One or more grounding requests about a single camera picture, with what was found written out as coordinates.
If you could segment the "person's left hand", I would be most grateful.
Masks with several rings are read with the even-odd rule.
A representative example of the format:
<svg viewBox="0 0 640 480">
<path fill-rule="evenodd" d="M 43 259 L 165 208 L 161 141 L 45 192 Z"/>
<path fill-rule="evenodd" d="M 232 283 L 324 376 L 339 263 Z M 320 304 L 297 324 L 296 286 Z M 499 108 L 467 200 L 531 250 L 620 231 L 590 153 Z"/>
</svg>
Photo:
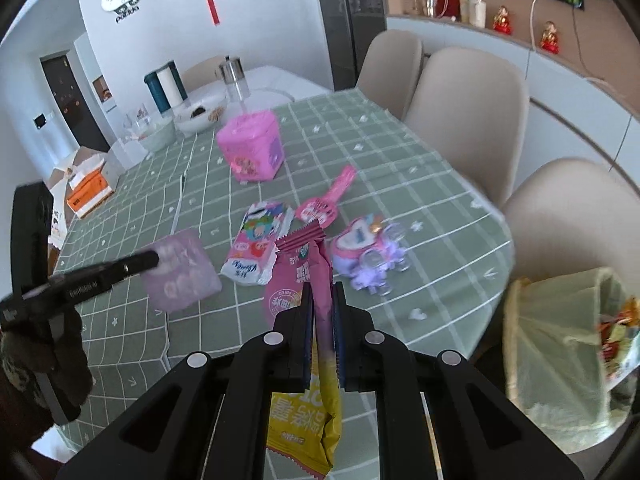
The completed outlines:
<svg viewBox="0 0 640 480">
<path fill-rule="evenodd" d="M 54 425 L 38 373 L 47 375 L 73 408 L 86 402 L 93 380 L 81 331 L 81 317 L 72 309 L 64 314 L 64 330 L 57 340 L 36 324 L 18 324 L 1 334 L 1 426 L 11 436 L 32 442 Z"/>
</svg>

